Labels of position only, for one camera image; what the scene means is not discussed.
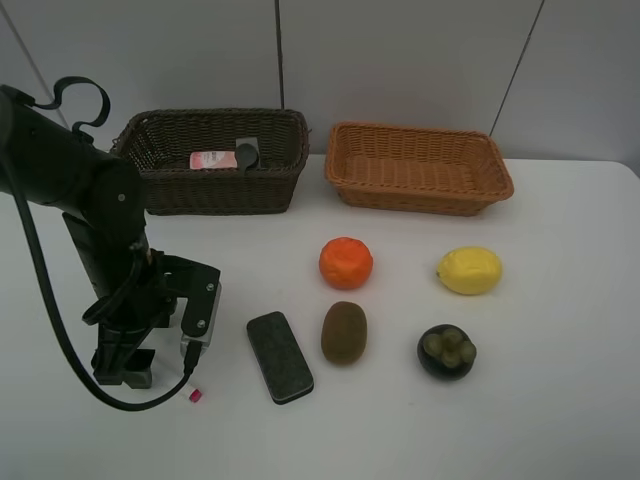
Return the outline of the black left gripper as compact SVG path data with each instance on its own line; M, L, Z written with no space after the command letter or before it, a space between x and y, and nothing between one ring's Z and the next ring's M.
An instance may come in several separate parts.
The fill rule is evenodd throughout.
M129 250L103 260L84 254L82 263L97 296L82 316L86 324L98 327L91 360L94 379L101 386L150 389L155 351L137 349L152 329L166 328L175 312L164 253Z

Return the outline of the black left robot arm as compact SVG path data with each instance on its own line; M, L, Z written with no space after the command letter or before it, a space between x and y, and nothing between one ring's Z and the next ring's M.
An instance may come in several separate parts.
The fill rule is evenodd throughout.
M121 384L148 389L155 353L141 344L153 329L168 326L177 300L166 287L163 253L148 244L141 176L130 163L96 149L83 122L66 129L43 114L61 105L67 87L86 81L59 80L47 105L2 86L1 190L14 197L54 333L81 382L97 392ZM82 316L98 328L91 372L60 318L30 203L61 210L97 296Z

